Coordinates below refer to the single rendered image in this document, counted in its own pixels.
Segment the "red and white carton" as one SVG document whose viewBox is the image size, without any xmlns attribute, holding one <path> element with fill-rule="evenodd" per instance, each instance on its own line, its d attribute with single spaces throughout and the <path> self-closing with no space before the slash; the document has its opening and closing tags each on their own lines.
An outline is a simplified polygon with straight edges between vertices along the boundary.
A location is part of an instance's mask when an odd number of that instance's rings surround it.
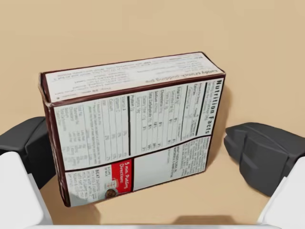
<svg viewBox="0 0 305 229">
<path fill-rule="evenodd" d="M 64 205 L 204 172 L 225 77 L 203 52 L 40 73 Z"/>
</svg>

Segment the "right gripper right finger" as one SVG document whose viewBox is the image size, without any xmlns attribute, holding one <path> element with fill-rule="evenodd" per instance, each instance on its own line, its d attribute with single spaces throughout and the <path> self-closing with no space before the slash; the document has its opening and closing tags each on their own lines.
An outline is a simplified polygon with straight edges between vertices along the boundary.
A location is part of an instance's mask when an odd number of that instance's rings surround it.
<svg viewBox="0 0 305 229">
<path fill-rule="evenodd" d="M 305 138 L 260 123 L 225 132 L 224 146 L 246 183 L 270 198 L 257 223 L 305 225 Z"/>
</svg>

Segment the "pale wooden shelf unit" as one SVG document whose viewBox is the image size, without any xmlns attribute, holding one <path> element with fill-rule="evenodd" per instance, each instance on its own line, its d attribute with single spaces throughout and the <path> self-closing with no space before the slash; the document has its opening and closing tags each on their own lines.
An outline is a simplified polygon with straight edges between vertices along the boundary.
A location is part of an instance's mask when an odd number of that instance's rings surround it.
<svg viewBox="0 0 305 229">
<path fill-rule="evenodd" d="M 0 134 L 44 115 L 40 72 L 195 51 L 226 72 L 207 170 L 75 208 L 54 177 L 41 195 L 55 224 L 254 224 L 268 198 L 224 131 L 258 122 L 305 137 L 305 0 L 0 0 Z"/>
</svg>

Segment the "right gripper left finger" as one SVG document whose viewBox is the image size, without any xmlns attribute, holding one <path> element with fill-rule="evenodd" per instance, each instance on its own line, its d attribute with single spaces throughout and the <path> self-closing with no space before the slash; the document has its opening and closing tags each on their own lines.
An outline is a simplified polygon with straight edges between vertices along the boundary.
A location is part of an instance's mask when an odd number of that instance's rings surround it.
<svg viewBox="0 0 305 229">
<path fill-rule="evenodd" d="M 40 189 L 55 176 L 45 117 L 0 135 L 0 226 L 51 225 Z"/>
</svg>

